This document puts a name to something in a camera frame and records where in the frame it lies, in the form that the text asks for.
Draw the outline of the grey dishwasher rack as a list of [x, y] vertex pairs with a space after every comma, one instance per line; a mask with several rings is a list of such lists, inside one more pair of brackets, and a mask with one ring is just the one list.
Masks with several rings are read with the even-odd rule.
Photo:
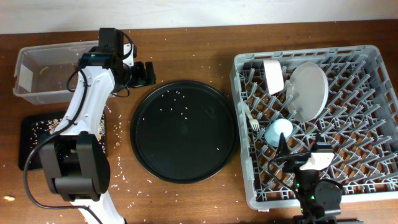
[[[317, 64], [328, 80], [328, 99], [315, 119], [300, 122], [290, 113], [291, 96], [270, 95], [264, 79], [264, 60], [277, 60], [285, 85], [305, 62]], [[269, 161], [277, 149], [264, 133], [275, 120], [293, 124], [287, 138], [291, 153], [306, 152], [321, 134], [335, 157], [320, 174], [343, 184], [343, 202], [397, 198], [397, 97], [379, 49], [373, 45], [239, 54], [231, 73], [231, 89], [238, 120], [241, 166], [248, 206], [259, 212], [296, 207], [289, 189], [294, 176]], [[253, 131], [244, 103], [260, 125]]]

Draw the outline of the rice and nuts food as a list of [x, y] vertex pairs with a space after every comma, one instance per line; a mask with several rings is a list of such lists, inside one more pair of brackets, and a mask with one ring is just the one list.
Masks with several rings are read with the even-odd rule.
[[[43, 134], [53, 134], [55, 128], [59, 125], [61, 120], [61, 118], [52, 118], [49, 120], [33, 122], [33, 124], [31, 125], [31, 130], [33, 131], [34, 137], [40, 137]], [[101, 141], [106, 135], [104, 114], [102, 115], [101, 121], [98, 126], [98, 135], [98, 141]]]

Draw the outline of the light blue cup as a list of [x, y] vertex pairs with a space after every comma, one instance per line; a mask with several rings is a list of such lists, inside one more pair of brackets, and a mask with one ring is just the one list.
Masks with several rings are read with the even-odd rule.
[[293, 131], [293, 124], [284, 118], [275, 120], [269, 125], [264, 133], [264, 138], [268, 144], [277, 147], [279, 145], [280, 135], [288, 138]]

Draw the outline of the peanut on table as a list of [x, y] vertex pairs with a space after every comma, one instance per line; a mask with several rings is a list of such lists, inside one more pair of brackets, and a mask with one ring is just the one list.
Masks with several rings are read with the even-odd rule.
[[4, 199], [7, 200], [7, 201], [14, 201], [15, 200], [15, 198], [13, 196], [9, 196], [9, 195], [4, 196]]

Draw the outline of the grey round plate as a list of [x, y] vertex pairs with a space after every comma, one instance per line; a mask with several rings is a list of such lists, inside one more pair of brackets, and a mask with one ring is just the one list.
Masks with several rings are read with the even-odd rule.
[[286, 97], [293, 96], [288, 111], [296, 111], [294, 119], [307, 122], [324, 110], [328, 99], [328, 80], [325, 72], [315, 63], [299, 65], [289, 79]]

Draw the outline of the black round tray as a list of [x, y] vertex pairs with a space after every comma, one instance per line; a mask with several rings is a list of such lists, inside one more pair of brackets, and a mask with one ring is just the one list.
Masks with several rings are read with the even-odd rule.
[[145, 97], [130, 127], [132, 150], [155, 177], [192, 184], [217, 174], [239, 143], [232, 103], [191, 80], [168, 83]]

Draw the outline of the clear plastic waste bin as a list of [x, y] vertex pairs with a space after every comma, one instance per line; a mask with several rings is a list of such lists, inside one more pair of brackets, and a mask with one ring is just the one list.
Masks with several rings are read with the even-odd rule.
[[13, 94], [33, 105], [71, 102], [73, 93], [67, 90], [67, 80], [81, 56], [97, 45], [94, 40], [22, 48]]

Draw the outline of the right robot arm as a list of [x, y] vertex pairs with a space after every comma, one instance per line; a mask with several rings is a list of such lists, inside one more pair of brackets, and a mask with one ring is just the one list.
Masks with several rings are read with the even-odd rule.
[[321, 171], [331, 166], [335, 152], [331, 144], [315, 138], [312, 147], [301, 153], [291, 154], [280, 134], [276, 162], [282, 163], [282, 171], [294, 175], [294, 183], [289, 187], [299, 201], [301, 215], [293, 217], [294, 223], [336, 223], [341, 213], [340, 203], [343, 186], [331, 179], [322, 179]]

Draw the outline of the black rectangular tray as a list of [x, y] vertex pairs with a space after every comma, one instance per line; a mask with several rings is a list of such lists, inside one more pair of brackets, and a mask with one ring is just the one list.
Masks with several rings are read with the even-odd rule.
[[[24, 170], [25, 162], [33, 149], [38, 145], [40, 137], [47, 136], [50, 134], [43, 134], [40, 137], [34, 137], [33, 131], [31, 130], [31, 125], [33, 122], [49, 120], [52, 118], [63, 118], [66, 111], [58, 111], [53, 113], [46, 113], [46, 114], [37, 114], [27, 116], [22, 120], [21, 123], [21, 135], [19, 141], [19, 160], [18, 160], [18, 167], [21, 171]], [[101, 150], [108, 156], [108, 148], [107, 148], [107, 137], [105, 137], [99, 141], [101, 146]], [[41, 169], [42, 165], [39, 159], [38, 154], [34, 156], [31, 160], [29, 165], [29, 170], [36, 170]]]

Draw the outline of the white plastic fork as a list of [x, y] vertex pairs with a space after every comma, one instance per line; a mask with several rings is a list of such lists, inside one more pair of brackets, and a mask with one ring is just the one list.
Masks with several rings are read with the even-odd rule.
[[249, 124], [251, 125], [252, 130], [259, 131], [260, 130], [259, 122], [257, 119], [254, 119], [252, 117], [250, 108], [246, 103], [244, 103], [244, 112], [245, 112], [246, 116], [248, 117]]

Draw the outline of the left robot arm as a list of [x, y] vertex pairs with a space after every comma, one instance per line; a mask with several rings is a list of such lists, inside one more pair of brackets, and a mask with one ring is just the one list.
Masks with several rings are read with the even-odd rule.
[[126, 221], [108, 192], [110, 164], [98, 138], [109, 96], [156, 83], [151, 62], [134, 62], [134, 42], [124, 45], [129, 39], [116, 28], [99, 30], [98, 45], [75, 66], [78, 81], [64, 117], [28, 156], [39, 156], [49, 190], [67, 202], [51, 209], [78, 209], [88, 223]]

